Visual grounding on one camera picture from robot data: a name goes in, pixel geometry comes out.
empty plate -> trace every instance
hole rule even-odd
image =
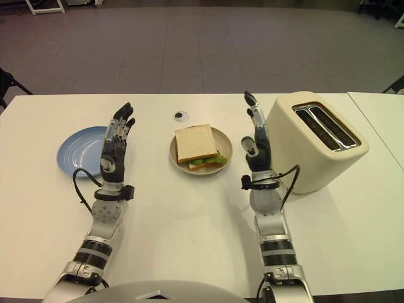
[[[78,168],[87,170],[91,175],[99,175],[106,131],[105,126],[94,126],[72,134],[57,152],[56,160],[60,169],[69,175],[73,175]],[[77,177],[86,177],[86,174],[79,172]]]

toaster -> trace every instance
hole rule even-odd
[[[369,150],[366,139],[330,104],[312,92],[278,97],[266,118],[273,169],[300,165],[294,193],[327,186]],[[292,176],[284,177],[291,184]]]

white table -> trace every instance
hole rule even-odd
[[[256,95],[268,113],[277,94]],[[314,295],[402,288],[404,173],[347,94],[322,94],[369,141],[369,153],[328,187],[292,195],[285,212],[299,263]],[[106,125],[125,102],[126,182],[136,187],[111,285],[179,279],[253,297],[263,267],[239,142],[253,134],[242,95],[60,95],[16,97],[0,116],[0,297],[42,298],[72,260],[91,218],[56,165],[60,144]],[[189,113],[175,122],[178,110]],[[233,143],[229,166],[192,177],[169,161],[174,130],[209,122]],[[88,200],[89,181],[80,188]]]
[[[349,93],[404,169],[404,95]]]

robotic arm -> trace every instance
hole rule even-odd
[[[67,302],[95,292],[104,268],[122,234],[122,219],[133,199],[134,187],[124,185],[126,138],[134,118],[130,103],[119,109],[109,123],[101,155],[101,189],[95,192],[91,209],[93,223],[76,256],[45,296],[46,303]]]
[[[254,123],[255,135],[254,139],[242,139],[242,146],[247,153],[246,161],[251,169],[251,176],[242,177],[242,188],[251,191],[250,204],[255,212],[254,223],[265,269],[260,285],[264,285],[263,302],[313,303],[282,213],[282,206],[290,191],[283,199],[277,191],[280,187],[278,180],[285,174],[276,175],[272,171],[268,130],[259,104],[248,92],[245,93],[245,100],[249,105],[247,113]],[[96,292],[95,287],[105,284],[102,278],[104,268],[121,236],[122,219],[128,201],[133,199],[134,187],[124,185],[126,138],[135,122],[134,118],[128,120],[132,113],[133,108],[127,103],[109,123],[100,160],[103,183],[101,189],[95,192],[96,200],[90,209],[92,226],[76,256],[66,265],[44,302],[74,300],[76,303],[126,303],[136,300],[140,303],[149,302],[149,299],[165,299],[185,303],[195,298],[200,302],[245,302],[221,288],[185,281],[136,282]],[[296,179],[299,167],[294,169]]]
[[[297,263],[278,192],[278,179],[271,167],[271,148],[264,115],[257,100],[249,92],[244,98],[249,105],[248,115],[254,123],[255,135],[241,141],[251,169],[251,177],[242,177],[242,188],[251,190],[250,204],[255,212],[254,223],[265,266],[263,288],[265,303],[313,303],[303,268]]]

robotic hand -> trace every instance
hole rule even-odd
[[[244,98],[250,108],[247,114],[251,117],[255,128],[255,141],[251,137],[241,140],[243,148],[247,151],[246,160],[253,172],[261,172],[271,169],[271,148],[266,130],[265,117],[257,100],[249,92],[244,93]]]
[[[95,192],[92,206],[93,223],[74,259],[67,263],[60,277],[44,298],[44,302],[68,302],[96,291],[103,279],[104,268],[118,245],[122,219],[133,199],[134,187],[124,185],[126,139],[134,125],[130,103],[119,109],[105,133],[100,159],[102,187]]]
[[[250,205],[255,212],[254,223],[265,266],[260,285],[261,287],[266,282],[263,299],[267,303],[312,303],[303,268],[297,264],[292,238],[282,213],[282,206],[291,189],[284,199],[280,198],[276,189],[280,187],[278,180],[283,175],[276,175],[272,171],[271,148],[264,115],[257,100],[249,92],[245,92],[244,98],[250,106],[247,113],[254,123],[255,140],[251,137],[241,140],[252,175],[252,178],[244,175],[241,181],[243,189],[251,190]],[[296,165],[293,169],[297,171],[296,179],[299,166]]]
[[[133,199],[134,187],[123,186],[126,138],[135,123],[134,118],[128,120],[132,113],[133,108],[130,103],[127,103],[115,113],[108,125],[100,160],[101,176],[104,182],[102,188],[94,195],[98,200]]]

